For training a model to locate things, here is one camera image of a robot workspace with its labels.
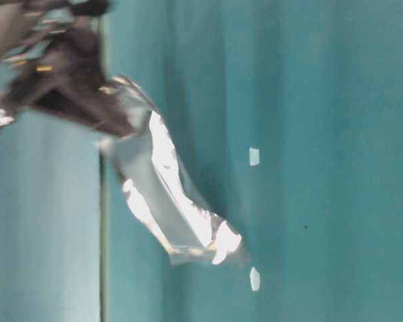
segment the teal background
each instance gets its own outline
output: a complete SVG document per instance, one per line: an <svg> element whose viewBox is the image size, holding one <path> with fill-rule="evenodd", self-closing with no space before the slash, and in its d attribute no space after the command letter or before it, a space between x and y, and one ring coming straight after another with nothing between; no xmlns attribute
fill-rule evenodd
<svg viewBox="0 0 403 322"><path fill-rule="evenodd" d="M403 1L117 0L105 28L252 256L171 267L109 166L108 322L403 321Z"/></svg>
<svg viewBox="0 0 403 322"><path fill-rule="evenodd" d="M99 321L96 140L35 113L0 133L0 322Z"/></svg>

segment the crumpled foil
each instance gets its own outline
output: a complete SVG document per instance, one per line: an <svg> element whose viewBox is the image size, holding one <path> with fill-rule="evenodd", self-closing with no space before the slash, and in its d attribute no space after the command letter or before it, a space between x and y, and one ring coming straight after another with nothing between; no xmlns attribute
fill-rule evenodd
<svg viewBox="0 0 403 322"><path fill-rule="evenodd" d="M107 90L117 95L136 133L109 142L103 152L113 160L131 212L158 239L171 263L218 265L237 253L242 236L209 209L192 184L154 103L122 76L114 77Z"/></svg>

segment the light teal panel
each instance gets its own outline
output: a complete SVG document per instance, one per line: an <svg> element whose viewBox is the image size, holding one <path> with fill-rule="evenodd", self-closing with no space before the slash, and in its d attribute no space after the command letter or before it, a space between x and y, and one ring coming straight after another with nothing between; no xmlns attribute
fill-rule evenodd
<svg viewBox="0 0 403 322"><path fill-rule="evenodd" d="M0 322L99 321L96 139L34 113L0 133Z"/></svg>
<svg viewBox="0 0 403 322"><path fill-rule="evenodd" d="M170 267L109 169L108 322L403 321L403 1L117 0L106 22L108 70L262 279Z"/></svg>

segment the black object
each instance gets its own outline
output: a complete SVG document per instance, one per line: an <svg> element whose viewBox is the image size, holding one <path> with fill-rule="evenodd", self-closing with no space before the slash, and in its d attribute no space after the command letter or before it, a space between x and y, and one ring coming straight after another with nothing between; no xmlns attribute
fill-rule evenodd
<svg viewBox="0 0 403 322"><path fill-rule="evenodd" d="M134 133L127 116L118 107L118 98L107 90L100 67L98 35L89 22L81 25L49 21L42 28L34 29L45 13L63 5L69 4L63 0L0 4L0 21L13 21L0 26L3 31L0 58L23 45L19 54L7 58L20 69L20 74L9 85L9 92L0 96L0 128L12 123L22 107L30 106L119 138ZM108 6L106 0L88 0L69 8L76 16L97 17ZM16 29L19 33L9 41L7 35L15 34ZM26 59L25 53L44 40L50 43L43 53L38 58ZM3 47L3 41L10 44Z"/></svg>

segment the vertical edge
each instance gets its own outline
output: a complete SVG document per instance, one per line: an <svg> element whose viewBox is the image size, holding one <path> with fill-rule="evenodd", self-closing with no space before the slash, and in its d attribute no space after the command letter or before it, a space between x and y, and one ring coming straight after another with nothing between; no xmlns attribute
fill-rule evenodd
<svg viewBox="0 0 403 322"><path fill-rule="evenodd" d="M106 74L105 66L105 35L104 35L104 20L98 20L97 33L99 35L100 59L101 69ZM99 174L100 174L100 263L99 263L99 296L100 296L100 322L106 322L106 270L107 270L107 218L106 218L106 159L99 150Z"/></svg>

